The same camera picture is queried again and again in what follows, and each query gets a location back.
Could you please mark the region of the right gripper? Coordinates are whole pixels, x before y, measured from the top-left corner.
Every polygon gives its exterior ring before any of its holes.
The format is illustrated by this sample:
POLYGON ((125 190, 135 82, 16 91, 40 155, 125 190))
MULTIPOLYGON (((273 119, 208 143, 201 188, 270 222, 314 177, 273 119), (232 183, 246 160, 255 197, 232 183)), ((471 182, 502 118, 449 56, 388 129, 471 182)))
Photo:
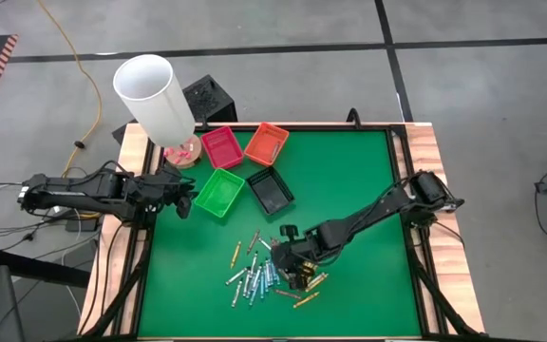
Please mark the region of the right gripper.
POLYGON ((304 237, 276 244, 271 249, 271 258, 276 269, 283 270, 292 290, 307 291, 315 274, 315 257, 319 243, 315 237, 304 237))

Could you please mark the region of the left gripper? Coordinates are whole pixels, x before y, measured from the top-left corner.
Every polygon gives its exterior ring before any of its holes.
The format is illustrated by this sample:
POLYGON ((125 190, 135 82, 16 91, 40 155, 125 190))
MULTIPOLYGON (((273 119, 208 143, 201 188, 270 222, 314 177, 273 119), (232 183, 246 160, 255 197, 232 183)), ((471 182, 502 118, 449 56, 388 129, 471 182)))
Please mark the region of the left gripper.
POLYGON ((178 204, 180 201, 190 201, 198 195, 198 190, 193 185, 193 179, 183 176, 181 172, 171 164, 161 165, 155 172, 155 183, 163 190, 163 202, 165 204, 178 204))

